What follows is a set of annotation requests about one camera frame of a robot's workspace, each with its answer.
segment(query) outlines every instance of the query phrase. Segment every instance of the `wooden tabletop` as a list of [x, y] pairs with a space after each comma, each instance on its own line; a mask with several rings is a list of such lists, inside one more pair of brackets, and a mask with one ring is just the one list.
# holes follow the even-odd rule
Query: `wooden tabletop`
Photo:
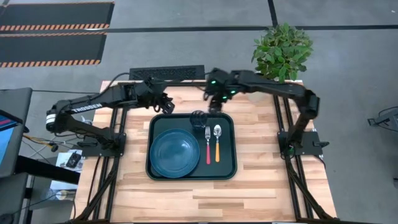
[[[108, 82], [103, 82], [102, 89]], [[203, 92], [195, 87], [168, 87], [174, 98], [174, 113], [207, 111]], [[298, 111], [291, 102], [294, 120]], [[290, 197], [285, 162], [277, 143], [279, 131], [274, 102], [263, 93], [237, 94], [223, 106], [234, 121], [238, 171], [229, 180], [155, 181], [145, 171], [149, 123], [157, 113], [152, 108], [130, 110], [125, 132], [127, 143], [119, 165], [113, 202], [112, 222], [271, 222], [292, 221], [294, 211]], [[94, 125], [109, 126], [112, 110], [96, 110]], [[97, 158], [87, 158], [76, 193], [76, 212], [86, 207]], [[309, 191], [332, 216], [335, 208], [323, 164], [313, 156], [302, 156]], [[101, 163], [96, 175], [96, 192]], [[298, 197], [305, 217], [302, 194]], [[104, 217], [106, 192], [99, 217]]]

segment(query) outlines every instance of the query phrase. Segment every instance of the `plate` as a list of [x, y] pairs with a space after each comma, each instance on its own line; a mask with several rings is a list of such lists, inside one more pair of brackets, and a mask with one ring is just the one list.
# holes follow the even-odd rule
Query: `plate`
[[170, 129], [158, 135], [150, 147], [150, 162], [162, 176], [179, 178], [198, 165], [199, 143], [188, 131]]

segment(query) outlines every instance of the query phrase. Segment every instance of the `gray floor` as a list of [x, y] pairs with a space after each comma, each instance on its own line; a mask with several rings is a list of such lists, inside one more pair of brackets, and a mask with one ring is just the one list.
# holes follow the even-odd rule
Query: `gray floor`
[[[297, 26], [398, 24], [398, 2], [394, 0], [274, 1], [279, 22]], [[118, 0], [111, 22], [111, 28], [222, 25], [271, 25], [267, 1]], [[253, 69], [253, 39], [260, 34], [109, 34], [102, 63], [97, 66], [3, 68], [0, 77], [7, 81], [0, 88], [98, 91], [102, 80], [132, 67], [203, 64], [206, 70]], [[321, 139], [330, 141], [324, 153], [337, 214], [344, 220], [396, 223], [398, 189], [392, 178], [398, 177], [397, 133], [369, 127], [366, 119], [398, 104], [398, 30], [308, 34], [315, 51], [307, 62], [308, 71], [299, 78], [322, 99], [315, 125]], [[45, 130], [45, 111], [57, 100], [74, 97], [77, 95], [34, 93], [27, 120], [31, 134], [52, 138]], [[92, 113], [85, 116], [92, 118]], [[22, 145], [21, 154], [32, 153]], [[54, 156], [48, 149], [42, 154]], [[67, 220], [70, 209], [39, 210], [33, 223]], [[44, 221], [44, 217], [54, 220]]]

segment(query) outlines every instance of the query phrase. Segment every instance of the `spoon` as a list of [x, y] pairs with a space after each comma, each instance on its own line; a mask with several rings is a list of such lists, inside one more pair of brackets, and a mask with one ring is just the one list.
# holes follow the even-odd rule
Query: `spoon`
[[220, 161], [220, 145], [218, 144], [218, 138], [221, 136], [221, 126], [220, 125], [216, 125], [214, 127], [214, 131], [213, 131], [214, 136], [216, 136], [217, 138], [217, 144], [216, 144], [216, 162]]

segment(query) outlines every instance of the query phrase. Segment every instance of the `green plant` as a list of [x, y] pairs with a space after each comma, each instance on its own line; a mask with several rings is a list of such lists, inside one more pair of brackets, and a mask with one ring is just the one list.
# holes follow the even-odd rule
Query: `green plant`
[[312, 41], [302, 30], [285, 23], [276, 28], [271, 27], [265, 36], [254, 39], [256, 49], [253, 60], [257, 60], [256, 70], [266, 78], [279, 77], [281, 83], [286, 79], [296, 80], [297, 72], [305, 72], [302, 65], [311, 55]]

